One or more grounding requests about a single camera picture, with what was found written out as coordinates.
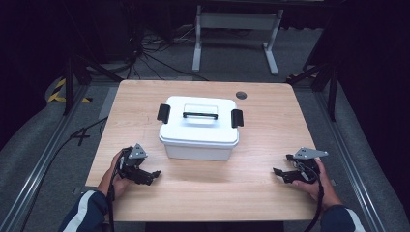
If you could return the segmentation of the black box latch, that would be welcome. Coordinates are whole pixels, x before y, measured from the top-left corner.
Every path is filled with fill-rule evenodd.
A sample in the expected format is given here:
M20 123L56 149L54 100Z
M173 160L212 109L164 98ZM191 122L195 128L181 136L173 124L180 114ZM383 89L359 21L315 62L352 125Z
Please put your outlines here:
M244 125L244 116L241 109L231 110L231 127L233 129L242 127Z
M158 110L157 120L164 124L168 123L171 107L168 104L162 103Z

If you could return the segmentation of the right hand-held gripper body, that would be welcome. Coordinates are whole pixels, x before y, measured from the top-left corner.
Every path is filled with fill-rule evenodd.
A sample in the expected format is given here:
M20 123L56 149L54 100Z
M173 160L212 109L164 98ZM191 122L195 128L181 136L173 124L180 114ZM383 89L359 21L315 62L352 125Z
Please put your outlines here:
M328 155L326 151L302 147L294 155L287 155L286 159L291 161L296 170L301 173L299 177L303 177L306 180L305 183L313 184L320 174L315 159Z

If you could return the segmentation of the white box lid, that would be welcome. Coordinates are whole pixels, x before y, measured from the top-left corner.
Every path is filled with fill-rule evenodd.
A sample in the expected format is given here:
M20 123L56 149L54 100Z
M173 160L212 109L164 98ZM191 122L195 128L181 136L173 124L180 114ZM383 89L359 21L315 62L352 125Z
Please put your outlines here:
M239 127L231 127L231 110L239 109L229 99L171 96L165 104L170 109L167 124L161 122L159 138L168 140L232 142L239 140ZM217 120L205 117L183 117L183 112L215 113Z

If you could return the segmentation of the aluminium floor rail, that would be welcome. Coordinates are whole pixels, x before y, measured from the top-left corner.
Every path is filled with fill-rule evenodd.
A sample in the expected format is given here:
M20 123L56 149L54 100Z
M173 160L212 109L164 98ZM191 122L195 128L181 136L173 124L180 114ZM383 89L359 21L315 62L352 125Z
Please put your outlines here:
M37 162L30 170L14 204L5 216L4 221L0 223L0 232L13 232L17 230L18 226L23 227L25 225L34 207L47 170L64 145L64 142L62 142L63 134L88 89L88 86L79 86L73 95L73 101L67 101L67 104L71 105L68 113L61 115L59 118L58 124L47 140Z
M381 217L377 213L374 204L369 196L367 188L363 182L363 179L356 167L354 161L351 158L351 154L348 151L347 145L345 144L342 135L339 131L337 123L332 121L327 109L327 102L325 98L317 92L313 93L320 111L325 117L325 122L330 128L332 136L337 144L337 149L340 153L341 163L346 171L347 177L352 185L352 189L361 205L361 208L365 214L366 221L370 227L371 232L387 232L386 228L381 220Z

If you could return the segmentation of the yellow black floor tape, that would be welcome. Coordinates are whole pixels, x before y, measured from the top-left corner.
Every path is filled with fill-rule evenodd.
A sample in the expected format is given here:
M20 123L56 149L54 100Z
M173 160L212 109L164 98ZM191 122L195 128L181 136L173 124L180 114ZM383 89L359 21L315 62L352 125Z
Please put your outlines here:
M66 102L66 98L60 96L60 92L62 91L63 87L66 84L66 78L62 77L56 84L54 90L52 91L51 95L48 98L48 102ZM91 103L93 102L93 98L83 98L81 102L84 103Z

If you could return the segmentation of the black metal stand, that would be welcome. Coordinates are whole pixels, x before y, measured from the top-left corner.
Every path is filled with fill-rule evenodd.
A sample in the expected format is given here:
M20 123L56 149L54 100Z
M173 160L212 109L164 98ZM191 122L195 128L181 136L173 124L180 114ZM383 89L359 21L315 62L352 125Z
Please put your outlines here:
M64 77L66 79L66 103L64 115L68 115L74 106L74 80L77 79L80 85L89 85L91 83L91 75L87 71L87 67L93 68L95 71L105 75L115 82L121 82L122 78L112 71L104 68L100 64L88 60L80 55L71 55L66 63Z
M327 112L330 119L334 122L336 120L336 98L337 98L337 81L338 81L338 72L337 67L330 63L324 63L312 68L307 69L306 71L300 74L291 74L289 75L285 82L294 85L303 79L314 76L313 82L310 84L310 89L313 92L322 92L326 86L329 86L329 94L327 100Z

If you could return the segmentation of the white plastic storage box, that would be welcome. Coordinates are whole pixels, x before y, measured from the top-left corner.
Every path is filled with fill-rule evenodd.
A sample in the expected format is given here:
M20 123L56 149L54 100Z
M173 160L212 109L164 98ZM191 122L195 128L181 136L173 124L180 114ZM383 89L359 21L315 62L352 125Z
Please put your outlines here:
M238 145L239 140L236 139L232 142L192 142L161 138L161 143L171 159L227 161L232 150Z

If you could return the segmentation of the person's left hand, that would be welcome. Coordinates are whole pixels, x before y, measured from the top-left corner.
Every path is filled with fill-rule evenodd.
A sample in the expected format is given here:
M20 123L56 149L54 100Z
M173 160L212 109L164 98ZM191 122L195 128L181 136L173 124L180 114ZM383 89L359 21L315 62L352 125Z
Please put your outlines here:
M116 198L120 197L125 192L127 187L132 184L132 180L122 179L118 174L113 175L117 160L119 159L120 155L121 153L118 152L113 157L110 167L103 174L102 179L97 187L97 190L102 192L104 195L108 195L109 188L113 187L114 195Z

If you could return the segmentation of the person's right hand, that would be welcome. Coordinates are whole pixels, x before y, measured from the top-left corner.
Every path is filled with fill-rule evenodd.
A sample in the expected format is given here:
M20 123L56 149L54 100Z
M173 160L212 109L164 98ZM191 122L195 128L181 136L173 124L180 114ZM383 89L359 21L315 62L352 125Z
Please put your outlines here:
M325 166L320 159L315 160L320 171L320 181L316 181L314 184L307 184L302 181L295 180L292 182L292 186L296 189L307 192L314 200L319 200L319 186L323 188L323 198L321 208L323 211L335 206L342 205L341 200L337 196L336 191L327 175Z

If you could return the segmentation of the white metal table frame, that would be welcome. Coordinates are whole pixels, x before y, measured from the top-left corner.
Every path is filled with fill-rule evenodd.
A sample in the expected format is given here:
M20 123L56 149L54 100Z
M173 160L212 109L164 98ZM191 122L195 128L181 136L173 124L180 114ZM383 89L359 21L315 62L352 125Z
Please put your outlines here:
M195 46L192 60L192 71L198 73L201 63L201 30L202 29L244 29L270 31L270 39L262 44L265 57L272 75L278 75L278 65L274 56L273 46L282 20L283 10L274 14L239 14L239 13L208 13L198 5L195 17Z

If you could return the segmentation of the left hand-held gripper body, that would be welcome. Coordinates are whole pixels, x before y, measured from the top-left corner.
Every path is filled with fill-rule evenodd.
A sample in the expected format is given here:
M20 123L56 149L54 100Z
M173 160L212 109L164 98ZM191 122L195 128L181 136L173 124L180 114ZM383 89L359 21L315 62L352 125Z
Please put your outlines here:
M139 168L146 158L147 155L139 144L124 148L119 158L119 175L133 181L148 181L149 173Z

